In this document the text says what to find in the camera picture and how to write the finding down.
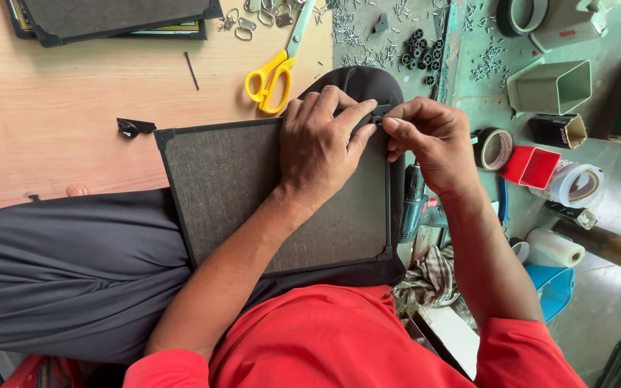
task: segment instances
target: red shirt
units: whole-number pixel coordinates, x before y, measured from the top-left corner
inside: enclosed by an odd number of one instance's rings
[[[211,363],[199,354],[152,354],[125,388],[584,387],[540,322],[490,318],[477,375],[464,378],[409,338],[390,287],[297,288],[243,314]]]

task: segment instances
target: yellow scissors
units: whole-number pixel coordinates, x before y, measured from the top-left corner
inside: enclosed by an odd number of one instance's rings
[[[296,26],[294,26],[294,31],[291,32],[291,38],[289,39],[289,44],[287,45],[286,50],[280,51],[280,53],[272,58],[267,65],[250,72],[246,77],[246,93],[248,93],[248,96],[253,99],[253,101],[258,103],[258,109],[263,112],[279,112],[289,96],[289,90],[291,89],[291,73],[289,73],[289,69],[291,69],[291,67],[294,66],[294,62],[296,62],[296,51],[299,48],[299,43],[301,43],[301,38],[304,36],[304,31],[306,30],[308,21],[311,19],[310,17],[313,13],[314,5],[315,0],[307,0],[304,2],[304,8],[299,14]],[[274,74],[272,74],[272,77],[268,79],[273,70],[275,71]],[[270,108],[270,96],[272,95],[272,91],[275,89],[277,79],[280,78],[280,75],[282,74],[286,75],[284,95],[281,98],[280,105],[276,108]],[[260,89],[257,93],[250,91],[250,81],[255,76],[260,78]]]

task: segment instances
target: drill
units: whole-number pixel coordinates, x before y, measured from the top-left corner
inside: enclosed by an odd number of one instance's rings
[[[423,180],[418,162],[409,164],[404,172],[404,206],[401,210],[399,243],[409,243],[416,239],[421,225],[436,228],[447,227],[447,217],[442,205],[427,207],[424,195],[426,182]]]

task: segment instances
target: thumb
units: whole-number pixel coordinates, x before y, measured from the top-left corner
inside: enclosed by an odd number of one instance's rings
[[[362,126],[354,133],[354,136],[346,146],[346,156],[355,166],[358,166],[358,159],[361,157],[361,154],[363,154],[363,150],[366,149],[366,145],[368,144],[368,139],[373,136],[376,129],[377,127],[375,124]]]
[[[421,133],[415,125],[406,120],[397,119],[396,117],[385,117],[382,120],[382,128],[397,142],[412,151],[415,148],[423,150],[429,148],[428,136]]]

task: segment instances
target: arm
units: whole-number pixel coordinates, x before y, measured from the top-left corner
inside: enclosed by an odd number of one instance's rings
[[[388,113],[383,128],[392,136],[388,158],[413,151],[428,188],[442,200],[457,286],[478,326],[491,317],[544,322],[533,283],[478,180],[464,112],[417,97]]]
[[[350,133],[376,105],[357,103],[334,86],[289,102],[280,135],[279,186],[186,282],[152,332],[146,355],[183,349],[210,360],[281,244],[356,170],[376,128],[366,125],[349,141]],[[344,111],[333,118],[337,108]]]

